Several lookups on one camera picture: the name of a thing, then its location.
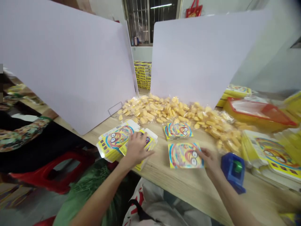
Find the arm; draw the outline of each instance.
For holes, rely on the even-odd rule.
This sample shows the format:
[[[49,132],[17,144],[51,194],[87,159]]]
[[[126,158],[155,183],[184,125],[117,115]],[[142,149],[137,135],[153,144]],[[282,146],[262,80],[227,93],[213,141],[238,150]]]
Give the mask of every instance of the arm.
[[[0,103],[0,110],[8,111],[14,106],[19,100],[23,98],[22,95],[19,94],[12,94],[7,95],[3,98],[3,102]]]
[[[126,156],[121,159],[114,171],[88,199],[70,225],[100,225],[102,217],[105,215],[123,178],[135,165],[154,153],[144,150],[147,133],[142,138],[139,134],[136,132],[131,136]]]
[[[219,193],[233,224],[235,226],[260,225],[243,203],[237,192],[225,178],[216,156],[205,148],[201,148],[201,150],[202,152],[198,151],[198,155],[204,159],[207,175]]]
[[[16,92],[11,95],[7,95],[3,98],[3,102],[0,103],[0,110],[2,111],[10,110],[24,96],[35,96],[35,94],[28,87],[25,87],[19,92]]]
[[[33,123],[14,131],[0,129],[0,152],[8,152],[18,149],[42,133],[44,128],[58,115],[51,109],[47,109],[41,117]]]

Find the window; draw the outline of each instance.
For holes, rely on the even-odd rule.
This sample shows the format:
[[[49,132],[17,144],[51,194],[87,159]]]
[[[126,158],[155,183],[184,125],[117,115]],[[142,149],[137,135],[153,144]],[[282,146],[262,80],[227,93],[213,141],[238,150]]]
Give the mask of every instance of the window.
[[[152,45],[155,22],[179,18],[180,6],[181,0],[124,0],[132,45],[135,37],[144,46]]]

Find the table surface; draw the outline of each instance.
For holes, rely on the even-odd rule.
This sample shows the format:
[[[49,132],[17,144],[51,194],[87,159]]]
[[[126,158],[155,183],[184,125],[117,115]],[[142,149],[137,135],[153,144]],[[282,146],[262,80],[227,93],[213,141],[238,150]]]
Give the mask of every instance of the table surface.
[[[22,100],[22,102],[39,113],[43,113],[48,108],[47,105],[38,106],[27,100]],[[61,117],[54,121],[96,145],[101,134],[120,124],[116,116],[116,114],[112,115],[84,136],[80,136]],[[170,169],[168,145],[162,125],[150,123],[144,125],[144,128],[149,128],[158,135],[158,144],[155,147],[155,154],[150,156],[143,170],[141,172],[134,171],[220,223],[232,225],[230,216],[215,187],[207,177],[205,169]],[[193,134],[194,137],[188,139],[187,142],[197,142],[201,147],[217,152],[216,141],[213,137],[203,130],[194,131]],[[285,223],[278,213],[296,213],[301,210],[301,195],[275,188],[249,172],[245,173],[244,187],[247,192],[240,195],[241,201],[249,207],[262,225],[284,226]]]

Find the orange plastic crate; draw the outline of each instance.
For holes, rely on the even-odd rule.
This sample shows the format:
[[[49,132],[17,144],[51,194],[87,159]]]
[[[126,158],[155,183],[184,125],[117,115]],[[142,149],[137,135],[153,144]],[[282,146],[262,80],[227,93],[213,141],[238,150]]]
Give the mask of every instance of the orange plastic crate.
[[[254,125],[262,132],[278,132],[297,126],[294,121],[272,104],[228,97],[223,109],[236,120]]]

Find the hand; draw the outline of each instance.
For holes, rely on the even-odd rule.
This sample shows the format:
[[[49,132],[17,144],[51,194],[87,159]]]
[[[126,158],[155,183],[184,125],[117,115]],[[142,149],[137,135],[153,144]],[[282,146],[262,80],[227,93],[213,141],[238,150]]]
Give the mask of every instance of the hand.
[[[126,156],[120,161],[120,163],[124,164],[129,170],[154,153],[153,150],[144,150],[146,137],[147,133],[141,136],[141,132],[135,132],[130,137]]]
[[[46,111],[44,111],[42,116],[48,117],[48,118],[51,118],[52,120],[54,120],[55,118],[58,117],[58,114],[55,113],[52,109],[48,108]]]
[[[201,148],[202,151],[196,150],[200,158],[202,158],[206,164],[206,173],[210,180],[215,179],[216,177],[223,175],[223,172],[220,168],[219,161],[215,153],[212,153],[206,148]]]

